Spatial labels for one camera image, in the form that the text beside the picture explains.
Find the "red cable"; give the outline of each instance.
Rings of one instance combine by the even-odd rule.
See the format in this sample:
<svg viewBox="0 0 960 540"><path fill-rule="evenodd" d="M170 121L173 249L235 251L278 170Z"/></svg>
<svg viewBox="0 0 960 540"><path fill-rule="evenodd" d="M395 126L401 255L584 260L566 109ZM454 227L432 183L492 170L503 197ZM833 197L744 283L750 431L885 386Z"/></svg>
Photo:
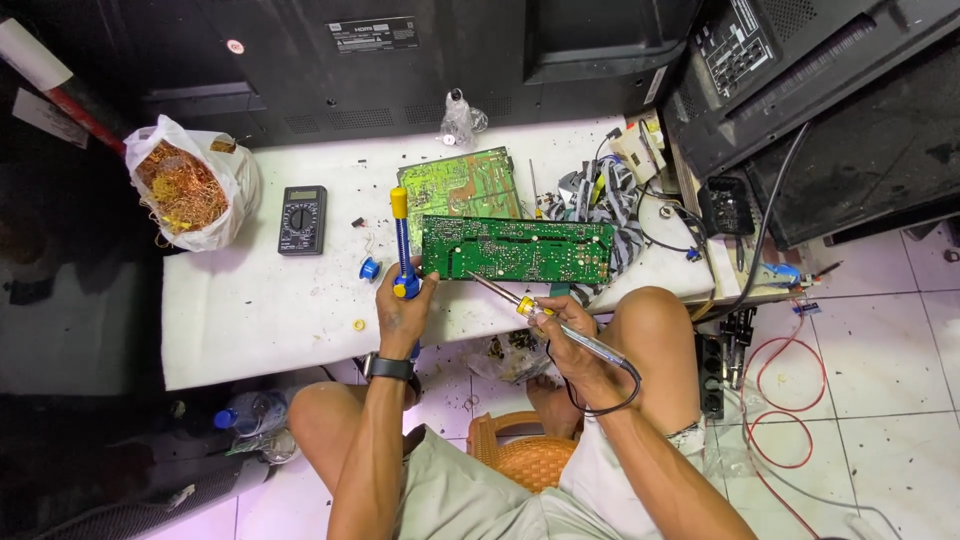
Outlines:
<svg viewBox="0 0 960 540"><path fill-rule="evenodd" d="M809 345L807 345L800 339L797 339L797 334L800 333L800 329L804 326L804 310L800 307L800 303L797 302L796 300L793 301L793 304L794 306L796 306L798 315L800 316L800 325L795 330L793 330L793 333L790 334L789 337L775 337L773 339L769 339L764 343L760 344L760 346L754 349L753 353L750 354L750 357L747 359L747 363L743 366L743 374L744 374L744 378L746 378L747 372L750 369L750 363L754 360L754 357L756 356L756 354L759 353L761 349L763 349L764 347L766 347L767 345L775 341L781 341L781 340L783 341L783 345L781 345L779 349L777 349L772 355L770 355L770 357L768 357L766 360L763 361L763 365L760 366L760 371L757 372L756 374L757 392L760 394L760 397L763 398L763 400L766 401L768 404L770 404L770 406L772 406L775 410L769 410L757 416L747 429L749 442L750 444L754 445L754 449L756 450L756 452L760 454L768 462L770 462L770 464L775 465L777 467L781 467L781 469L797 469L799 467L803 467L807 463L807 461L809 461L810 458L813 456L813 436L810 434L810 430L806 427L806 424L804 424L804 421L794 416L793 414L791 414L791 412L802 412L805 410L810 410L811 408L816 406L816 404L820 403L820 400L823 399L824 397L824 392L827 390L827 367L824 366L824 361L820 358L820 355L818 355L817 352L814 351ZM760 385L760 380L763 377L763 372L766 371L767 366L769 366L771 362L773 362L774 358L779 356L780 353L782 353L787 348L787 346L789 346L791 343L794 343L794 342L800 343L801 345L806 347L806 349L810 351L813 357L816 358L817 363L820 365L820 375L821 375L820 393L817 394L817 397L813 400L812 403L810 403L810 405L799 407L799 408L787 408L784 406L777 405L772 401L770 401L770 398L768 398L766 394L763 393L763 387ZM740 387L741 400L743 399L744 387L745 386ZM743 408L741 408L740 413L744 415L744 420L746 420L746 416L745 416L746 411ZM804 433L806 434L806 440L809 443L809 450L806 453L806 457L804 457L804 459L802 459L799 463L795 463L792 465L783 465L781 463L777 463L776 461L771 459L769 456L767 456L767 454L763 452L763 450L760 448L760 445L758 445L756 440L754 439L754 428L756 427L756 425L759 423L760 420L762 420L763 418L771 414L782 414L784 416L789 416L790 418L793 418L794 420L796 420L797 423L800 424L800 427L804 429ZM763 475L760 474L759 470L756 471L756 477L759 478L761 482L763 482L763 485L766 486L766 488L770 491L770 493L774 496L774 498L776 498L777 501L780 501L780 504L783 504L783 507L786 508L787 511L789 511L791 514L793 514L793 517L797 518L797 521L800 522L800 525L804 526L806 531L809 532L811 536L813 536L814 540L819 540L820 535L818 535L813 530L813 528L806 521L804 521L804 518L800 517L800 514L798 514L797 511L793 509L793 507L787 504L787 502L780 496L780 494L778 494L777 491L774 490L774 488L769 483L767 483L767 480L763 477Z"/></svg>

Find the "blue solder spool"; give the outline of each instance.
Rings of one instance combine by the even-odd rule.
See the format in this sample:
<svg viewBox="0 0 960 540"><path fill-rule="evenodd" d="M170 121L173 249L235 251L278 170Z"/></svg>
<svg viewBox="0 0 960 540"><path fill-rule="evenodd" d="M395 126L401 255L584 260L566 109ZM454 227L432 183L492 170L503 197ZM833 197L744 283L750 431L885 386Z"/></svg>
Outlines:
<svg viewBox="0 0 960 540"><path fill-rule="evenodd" d="M360 265L360 279L375 282L376 277L380 275L381 266L382 264L373 260L373 257L367 257Z"/></svg>

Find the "circuit board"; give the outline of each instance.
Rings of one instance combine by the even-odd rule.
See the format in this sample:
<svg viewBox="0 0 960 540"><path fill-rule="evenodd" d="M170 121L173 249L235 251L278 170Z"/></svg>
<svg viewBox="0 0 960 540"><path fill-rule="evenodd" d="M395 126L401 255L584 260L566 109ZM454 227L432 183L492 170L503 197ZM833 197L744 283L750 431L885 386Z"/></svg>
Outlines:
<svg viewBox="0 0 960 540"><path fill-rule="evenodd" d="M458 158L403 167L396 173L407 188L410 243L420 246L423 216L466 215L519 218L514 164L503 146Z"/></svg>
<svg viewBox="0 0 960 540"><path fill-rule="evenodd" d="M423 216L423 272L442 280L606 283L612 245L605 223Z"/></svg>

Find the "shorts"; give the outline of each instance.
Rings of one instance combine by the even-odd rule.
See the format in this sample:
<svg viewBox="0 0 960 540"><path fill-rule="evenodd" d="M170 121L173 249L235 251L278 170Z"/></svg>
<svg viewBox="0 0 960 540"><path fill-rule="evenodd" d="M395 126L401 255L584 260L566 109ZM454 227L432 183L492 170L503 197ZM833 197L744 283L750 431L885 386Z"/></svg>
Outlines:
<svg viewBox="0 0 960 540"><path fill-rule="evenodd" d="M667 437L703 470L703 418ZM596 419L584 419L559 488L534 495L443 440L430 428L403 460L405 488L394 538L525 540L661 538Z"/></svg>

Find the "white tile floor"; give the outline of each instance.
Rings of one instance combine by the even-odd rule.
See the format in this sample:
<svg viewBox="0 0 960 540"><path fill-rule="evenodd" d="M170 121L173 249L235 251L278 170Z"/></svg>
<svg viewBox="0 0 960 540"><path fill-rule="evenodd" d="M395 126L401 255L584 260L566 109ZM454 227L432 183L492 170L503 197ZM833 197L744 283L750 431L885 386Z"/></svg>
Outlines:
<svg viewBox="0 0 960 540"><path fill-rule="evenodd" d="M915 243L886 233L853 244L812 246L814 264L843 265L809 296L823 312L804 321L798 337L822 356L828 385L820 403L797 413L814 440L809 461L781 476L815 495L873 505L903 538L960 538L960 263L943 259L942 231ZM789 335L799 319L788 303L765 306L755 319L754 344ZM749 374L776 349L757 354ZM463 448L475 414L529 409L522 388L471 377L457 363L457 345L424 351L419 371L426 393L407 414ZM356 380L349 364L331 366L340 380ZM764 374L763 390L779 405L797 408L820 390L820 370L809 351L788 347ZM464 402L474 396L471 411ZM783 463L806 455L803 429L781 415L761 421L755 436ZM735 407L709 430L709 451L727 462L743 455ZM762 539L809 538L760 481L715 474L726 495ZM812 501L782 484L774 489L822 536L854 538L849 510ZM323 538L330 495L304 461L281 468L270 482L221 503L151 540L313 540ZM870 512L863 517L881 537L894 536Z"/></svg>

